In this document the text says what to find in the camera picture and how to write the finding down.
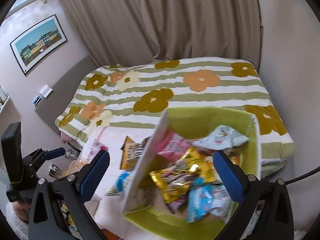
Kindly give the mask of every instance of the cream flower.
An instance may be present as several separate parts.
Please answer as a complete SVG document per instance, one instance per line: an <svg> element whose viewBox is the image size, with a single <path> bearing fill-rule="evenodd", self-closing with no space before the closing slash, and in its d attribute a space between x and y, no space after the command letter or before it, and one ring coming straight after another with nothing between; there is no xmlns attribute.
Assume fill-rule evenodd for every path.
<svg viewBox="0 0 320 240"><path fill-rule="evenodd" d="M117 86L119 87L120 91L124 91L127 88L133 88L136 86L140 80L139 80L140 73L136 71L130 71L127 74L125 74L118 82Z"/></svg>
<svg viewBox="0 0 320 240"><path fill-rule="evenodd" d="M110 110L105 110L101 113L100 116L95 117L91 120L89 126L84 130L84 132L89 137L90 134L96 129L98 126L109 126L113 116Z"/></svg>

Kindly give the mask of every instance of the picture frame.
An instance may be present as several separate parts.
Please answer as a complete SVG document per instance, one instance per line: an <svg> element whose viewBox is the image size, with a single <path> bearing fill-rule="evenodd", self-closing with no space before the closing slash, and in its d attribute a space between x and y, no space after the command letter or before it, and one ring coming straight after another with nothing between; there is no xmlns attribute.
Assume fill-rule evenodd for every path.
<svg viewBox="0 0 320 240"><path fill-rule="evenodd" d="M24 75L44 56L67 41L54 14L33 25L11 43L12 52Z"/></svg>

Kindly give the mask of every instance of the striped bedspread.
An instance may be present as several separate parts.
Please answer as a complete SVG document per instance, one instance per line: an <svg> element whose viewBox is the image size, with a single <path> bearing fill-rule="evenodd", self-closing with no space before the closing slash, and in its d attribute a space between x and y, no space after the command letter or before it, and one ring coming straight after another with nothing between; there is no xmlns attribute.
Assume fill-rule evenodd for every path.
<svg viewBox="0 0 320 240"><path fill-rule="evenodd" d="M293 141L266 88L254 66L244 60L201 57L100 67L84 77L55 123L84 145L98 126L153 129L162 111L175 106L217 106L255 114L263 164L270 169L281 168L293 153Z"/></svg>

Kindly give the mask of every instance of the brown curtain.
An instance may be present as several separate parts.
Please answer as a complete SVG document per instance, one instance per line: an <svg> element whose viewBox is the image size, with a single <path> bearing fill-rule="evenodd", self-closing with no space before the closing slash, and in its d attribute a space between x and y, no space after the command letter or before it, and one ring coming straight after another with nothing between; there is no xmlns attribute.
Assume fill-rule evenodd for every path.
<svg viewBox="0 0 320 240"><path fill-rule="evenodd" d="M98 65L187 57L241 58L259 66L258 0L60 0Z"/></svg>

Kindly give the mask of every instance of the screw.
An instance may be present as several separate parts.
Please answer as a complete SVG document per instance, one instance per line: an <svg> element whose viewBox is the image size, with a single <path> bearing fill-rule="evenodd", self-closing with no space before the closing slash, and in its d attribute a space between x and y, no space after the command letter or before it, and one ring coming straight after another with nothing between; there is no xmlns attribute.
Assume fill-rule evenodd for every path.
<svg viewBox="0 0 320 240"><path fill-rule="evenodd" d="M44 183L45 183L45 178L39 179L38 183L39 183L40 185L44 184Z"/></svg>
<svg viewBox="0 0 320 240"><path fill-rule="evenodd" d="M278 184L284 185L284 180L283 179L277 179Z"/></svg>
<svg viewBox="0 0 320 240"><path fill-rule="evenodd" d="M74 174L71 174L67 177L67 181L74 181L76 179L76 176Z"/></svg>
<svg viewBox="0 0 320 240"><path fill-rule="evenodd" d="M248 175L248 179L249 179L250 181L255 181L255 180L256 180L256 177L255 177L254 175L250 174L250 175Z"/></svg>

